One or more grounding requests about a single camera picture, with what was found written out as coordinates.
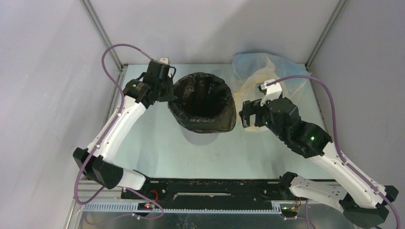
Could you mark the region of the black plastic trash bag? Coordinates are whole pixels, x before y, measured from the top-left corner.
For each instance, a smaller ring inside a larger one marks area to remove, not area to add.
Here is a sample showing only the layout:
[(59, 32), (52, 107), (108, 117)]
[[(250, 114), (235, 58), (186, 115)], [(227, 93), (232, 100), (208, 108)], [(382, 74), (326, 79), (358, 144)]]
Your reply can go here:
[(234, 129), (236, 107), (232, 91), (224, 79), (196, 72), (174, 84), (168, 108), (177, 123), (199, 134), (225, 133)]

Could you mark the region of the grey plastic trash bin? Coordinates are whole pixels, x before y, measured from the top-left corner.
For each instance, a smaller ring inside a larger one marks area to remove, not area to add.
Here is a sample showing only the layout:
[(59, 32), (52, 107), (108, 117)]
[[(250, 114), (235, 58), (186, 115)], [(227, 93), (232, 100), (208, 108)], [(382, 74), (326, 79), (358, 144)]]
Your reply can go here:
[(217, 137), (220, 135), (219, 133), (196, 133), (186, 128), (181, 127), (181, 131), (185, 139), (193, 145), (196, 146), (206, 146), (213, 143)]

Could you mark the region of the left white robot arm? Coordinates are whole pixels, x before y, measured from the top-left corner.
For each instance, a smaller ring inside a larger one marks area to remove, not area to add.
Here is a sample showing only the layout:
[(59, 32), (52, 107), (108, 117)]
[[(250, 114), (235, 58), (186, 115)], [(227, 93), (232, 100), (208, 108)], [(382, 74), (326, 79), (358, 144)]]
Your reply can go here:
[(96, 138), (85, 149), (73, 152), (75, 162), (83, 167), (83, 175), (107, 189), (132, 189), (138, 198), (147, 198), (151, 186), (147, 177), (136, 171), (114, 164), (123, 140), (135, 122), (155, 102), (174, 99), (173, 74), (167, 57), (152, 60), (141, 74), (141, 79), (126, 83), (123, 99)]

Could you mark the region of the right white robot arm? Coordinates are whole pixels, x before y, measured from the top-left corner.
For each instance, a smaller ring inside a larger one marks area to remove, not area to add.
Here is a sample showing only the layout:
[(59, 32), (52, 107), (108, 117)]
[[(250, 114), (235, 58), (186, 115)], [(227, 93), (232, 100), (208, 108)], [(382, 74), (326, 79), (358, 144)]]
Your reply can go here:
[(296, 196), (317, 201), (338, 210), (363, 229), (385, 222), (389, 215), (387, 205), (395, 200), (398, 190), (373, 181), (351, 165), (345, 155), (339, 155), (331, 136), (320, 126), (303, 121), (298, 107), (289, 99), (244, 101), (239, 115), (243, 127), (250, 126), (250, 117), (254, 115), (256, 127), (267, 127), (294, 153), (322, 167), (338, 183), (330, 186), (286, 172), (277, 187), (281, 198)]

